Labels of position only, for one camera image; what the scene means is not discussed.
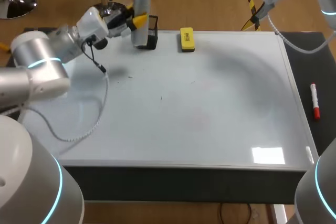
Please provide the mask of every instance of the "black cable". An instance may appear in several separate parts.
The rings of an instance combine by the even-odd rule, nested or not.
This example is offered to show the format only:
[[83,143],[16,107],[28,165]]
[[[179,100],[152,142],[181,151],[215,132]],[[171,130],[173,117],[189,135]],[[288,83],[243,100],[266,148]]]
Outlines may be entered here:
[[[225,224],[224,220],[223,220],[223,215],[222,215],[222,208],[223,208],[223,203],[220,203],[218,205],[218,216],[219,216],[219,220],[220,220],[220,224]],[[248,208],[248,218],[247,218],[247,222],[246,224],[248,224],[251,221],[252,218],[252,208],[250,204],[247,204],[247,208]]]
[[[90,56],[88,56],[87,53],[84,50],[85,43],[87,43],[89,45],[89,47],[91,48],[92,58]],[[82,49],[83,54],[86,57],[88,57],[90,60],[92,60],[92,62],[97,66],[97,68],[100,69],[100,71],[102,71],[103,73],[106,73],[106,68],[102,64],[99,64],[98,62],[96,62],[95,59],[94,59],[95,54],[93,53],[93,48],[92,48],[92,42],[91,41],[83,41],[83,43],[81,45],[81,49]]]
[[249,214],[248,214],[248,218],[247,218],[246,224],[248,224],[251,221],[251,218],[252,218],[252,208],[251,208],[251,205],[247,204],[247,208],[248,208]]
[[223,216],[222,216],[222,207],[223,207],[223,203],[220,203],[218,205],[218,216],[219,216],[219,220],[220,220],[220,224],[225,224],[224,220],[223,220]]

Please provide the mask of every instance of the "metal chair leg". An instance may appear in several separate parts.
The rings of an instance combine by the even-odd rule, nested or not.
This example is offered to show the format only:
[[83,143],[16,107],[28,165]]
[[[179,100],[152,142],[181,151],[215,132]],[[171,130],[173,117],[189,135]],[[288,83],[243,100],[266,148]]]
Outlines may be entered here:
[[22,17],[36,6],[36,0],[0,0],[0,19]]
[[98,9],[101,17],[111,15],[113,11],[119,9],[122,6],[124,5],[116,2],[110,2],[109,0],[101,0],[101,3],[94,5],[94,7]]

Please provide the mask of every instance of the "blue light ring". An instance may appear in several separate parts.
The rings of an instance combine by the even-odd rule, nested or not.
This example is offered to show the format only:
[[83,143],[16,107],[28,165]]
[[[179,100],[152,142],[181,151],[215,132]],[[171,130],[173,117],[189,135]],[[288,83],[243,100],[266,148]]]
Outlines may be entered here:
[[316,167],[315,167],[315,184],[316,184],[316,188],[317,188],[317,192],[319,193],[319,196],[324,204],[324,206],[326,207],[326,209],[328,210],[328,212],[334,217],[334,219],[336,220],[336,214],[333,212],[333,210],[329,207],[327,201],[325,200],[324,196],[322,195],[320,186],[319,186],[319,182],[318,182],[318,178],[317,178],[317,169],[319,166],[319,161],[320,159],[317,161]]
[[323,14],[326,14],[326,15],[329,15],[329,16],[336,15],[336,13],[327,13],[327,12],[325,12],[325,11],[323,11],[323,10],[321,10],[321,12],[322,12]]
[[42,60],[38,60],[38,61],[36,61],[36,62],[30,64],[30,65],[28,66],[28,68],[32,68],[32,67],[34,67],[34,66],[37,66],[37,65],[39,65],[39,64],[41,64],[41,63],[43,63],[43,62],[47,62],[47,61],[61,61],[61,60],[60,60],[59,58],[55,58],[55,57],[53,57],[53,58],[48,58],[48,59],[42,59]]
[[56,199],[55,199],[55,202],[51,208],[51,210],[49,211],[47,217],[42,221],[41,224],[46,224],[47,221],[50,219],[51,215],[53,215],[55,209],[56,209],[56,206],[59,202],[59,198],[61,196],[61,192],[62,192],[62,186],[63,186],[63,175],[62,175],[62,170],[61,170],[61,166],[59,165],[59,163],[57,162],[57,160],[54,158],[54,160],[56,161],[56,164],[57,164],[57,167],[58,167],[58,171],[59,171],[59,187],[58,187],[58,193],[57,193],[57,196],[56,196]]

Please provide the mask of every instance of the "wooden floor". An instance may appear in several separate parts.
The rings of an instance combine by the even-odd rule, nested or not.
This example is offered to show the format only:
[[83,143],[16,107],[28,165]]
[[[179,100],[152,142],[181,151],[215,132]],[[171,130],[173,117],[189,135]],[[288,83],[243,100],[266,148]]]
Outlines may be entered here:
[[[132,0],[115,0],[128,4]],[[29,15],[0,20],[0,42],[10,44],[25,27],[58,27],[74,25],[85,10],[100,0],[38,0]],[[257,8],[261,0],[255,0]],[[159,17],[159,29],[175,30],[193,27],[194,30],[239,31],[251,13],[247,0],[152,0],[151,14]],[[283,0],[270,12],[282,31],[321,31],[326,37],[331,30],[324,21],[317,0]],[[266,20],[263,31],[270,31]],[[330,44],[336,56],[336,41]],[[9,55],[0,52],[0,66]],[[86,204],[85,223],[218,223],[218,204],[206,203],[113,203]],[[225,224],[244,224],[246,205],[227,204],[223,208]],[[253,205],[252,224],[267,224],[264,205]]]

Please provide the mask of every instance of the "white cable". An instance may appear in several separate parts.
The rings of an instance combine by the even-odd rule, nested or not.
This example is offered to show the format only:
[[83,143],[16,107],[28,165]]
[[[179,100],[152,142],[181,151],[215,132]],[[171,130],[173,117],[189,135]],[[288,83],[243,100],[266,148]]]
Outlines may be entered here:
[[21,110],[23,107],[22,106],[18,106],[18,107],[15,107],[13,109],[10,109],[10,110],[7,110],[5,112],[2,112],[0,115],[11,115],[19,110]]
[[291,48],[295,49],[296,51],[299,51],[303,54],[315,54],[316,52],[320,51],[323,47],[325,47],[327,44],[329,44],[329,42],[336,36],[336,31],[333,32],[333,34],[321,45],[319,46],[318,48],[314,49],[314,50],[304,50],[304,49],[301,49],[297,46],[295,46],[292,42],[290,42],[288,39],[286,39],[282,34],[281,32],[279,32],[279,30],[276,28],[276,26],[273,24],[271,18],[269,15],[267,15],[268,17],[268,21],[271,25],[271,27],[273,28],[274,32],[276,33],[276,35],[279,35],[280,38],[288,45],[290,46]]
[[101,110],[99,112],[98,119],[97,119],[95,125],[89,131],[87,131],[85,134],[83,134],[82,136],[78,136],[78,137],[75,137],[75,138],[64,138],[64,137],[59,136],[55,132],[55,130],[53,129],[53,127],[52,127],[51,123],[49,122],[49,120],[40,111],[38,111],[37,109],[32,108],[32,107],[22,107],[22,106],[19,106],[17,108],[8,110],[8,111],[2,113],[1,115],[10,115],[10,114],[12,114],[12,113],[14,113],[16,111],[19,111],[20,109],[31,110],[31,111],[34,111],[35,113],[39,114],[43,118],[43,120],[46,122],[46,124],[47,124],[50,132],[52,133],[52,135],[55,138],[57,138],[58,140],[61,140],[61,141],[64,141],[64,142],[77,142],[79,140],[83,140],[84,138],[87,138],[88,136],[90,136],[95,131],[95,129],[98,127],[98,125],[100,124],[101,116],[102,116],[103,111],[105,109],[105,105],[106,105],[106,101],[107,101],[107,96],[108,96],[108,93],[109,93],[109,86],[110,86],[109,76],[108,76],[107,73],[104,74],[104,79],[106,80],[106,89],[105,89],[105,95],[104,95],[104,99],[103,99],[103,104],[102,104]]

